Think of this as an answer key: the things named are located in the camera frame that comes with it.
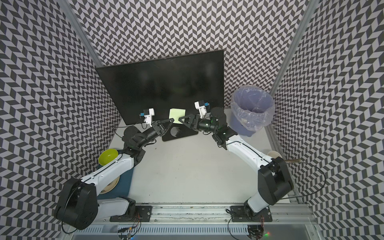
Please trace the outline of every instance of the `green bowl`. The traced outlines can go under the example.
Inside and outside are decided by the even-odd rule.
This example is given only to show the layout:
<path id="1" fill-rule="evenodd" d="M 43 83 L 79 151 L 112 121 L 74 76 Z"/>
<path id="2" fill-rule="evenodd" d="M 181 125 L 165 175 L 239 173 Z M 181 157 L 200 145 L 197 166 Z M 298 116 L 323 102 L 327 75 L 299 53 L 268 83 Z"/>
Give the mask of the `green bowl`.
<path id="1" fill-rule="evenodd" d="M 104 166 L 113 161 L 119 155 L 116 149 L 107 149 L 99 157 L 99 164 Z"/>

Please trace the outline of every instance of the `chevron patterned wall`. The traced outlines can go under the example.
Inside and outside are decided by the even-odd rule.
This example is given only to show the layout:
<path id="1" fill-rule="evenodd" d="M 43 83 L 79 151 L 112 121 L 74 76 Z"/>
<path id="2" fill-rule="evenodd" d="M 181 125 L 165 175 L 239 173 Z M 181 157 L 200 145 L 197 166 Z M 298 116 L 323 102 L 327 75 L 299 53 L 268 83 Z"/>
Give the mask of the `chevron patterned wall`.
<path id="1" fill-rule="evenodd" d="M 320 167 L 305 197 L 327 239 L 384 239 L 384 1 L 324 0 L 276 93 L 289 158 Z M 302 194 L 320 188 L 297 166 Z"/>
<path id="2" fill-rule="evenodd" d="M 308 0 L 69 0 L 105 65 L 224 49 L 225 105 L 269 91 Z"/>
<path id="3" fill-rule="evenodd" d="M 54 0 L 0 1 L 0 115 L 0 238 L 56 237 L 62 183 L 95 168 L 120 117 Z"/>

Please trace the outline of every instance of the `mounting plate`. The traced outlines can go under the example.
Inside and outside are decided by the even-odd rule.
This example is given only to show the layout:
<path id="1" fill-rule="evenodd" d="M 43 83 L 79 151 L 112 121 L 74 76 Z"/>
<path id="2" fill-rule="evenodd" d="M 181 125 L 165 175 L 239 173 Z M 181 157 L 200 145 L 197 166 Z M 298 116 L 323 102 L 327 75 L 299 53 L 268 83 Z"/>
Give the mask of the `mounting plate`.
<path id="1" fill-rule="evenodd" d="M 272 222 L 272 215 L 269 208 L 264 208 L 255 217 L 246 217 L 244 205 L 231 206 L 231 217 L 233 222 L 260 222 L 260 217 L 264 217 L 264 222 Z"/>
<path id="2" fill-rule="evenodd" d="M 141 222 L 149 222 L 151 219 L 152 206 L 149 205 L 141 205 L 136 206 L 135 213 L 139 213 Z M 134 222 L 137 221 L 135 218 L 131 218 L 129 216 L 112 216 L 109 221 L 110 222 Z"/>

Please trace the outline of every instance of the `vent grille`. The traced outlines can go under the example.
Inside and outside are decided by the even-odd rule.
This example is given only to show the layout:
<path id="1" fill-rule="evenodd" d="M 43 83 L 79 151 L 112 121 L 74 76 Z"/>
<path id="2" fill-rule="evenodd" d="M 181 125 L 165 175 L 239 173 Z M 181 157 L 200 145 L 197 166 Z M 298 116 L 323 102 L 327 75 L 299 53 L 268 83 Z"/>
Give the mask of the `vent grille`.
<path id="1" fill-rule="evenodd" d="M 76 233 L 101 233 L 103 231 L 103 227 L 87 227 L 83 230 L 77 230 Z"/>
<path id="2" fill-rule="evenodd" d="M 247 228 L 242 226 L 230 227 L 232 234 L 248 234 Z M 139 229 L 140 235 L 227 235 L 228 229 L 226 226 L 220 225 L 195 225 L 195 226 L 175 226 L 175 225 L 162 225 L 162 226 L 142 226 Z"/>

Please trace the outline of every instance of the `plastic trash bag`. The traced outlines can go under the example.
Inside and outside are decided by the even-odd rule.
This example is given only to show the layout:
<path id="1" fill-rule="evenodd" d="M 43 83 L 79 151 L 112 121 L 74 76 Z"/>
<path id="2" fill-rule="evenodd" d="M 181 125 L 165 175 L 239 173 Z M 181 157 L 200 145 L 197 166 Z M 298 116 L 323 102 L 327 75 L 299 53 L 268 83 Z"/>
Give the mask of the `plastic trash bag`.
<path id="1" fill-rule="evenodd" d="M 232 96 L 231 109 L 237 120 L 247 130 L 257 132 L 271 124 L 275 114 L 273 97 L 259 87 L 244 85 Z"/>

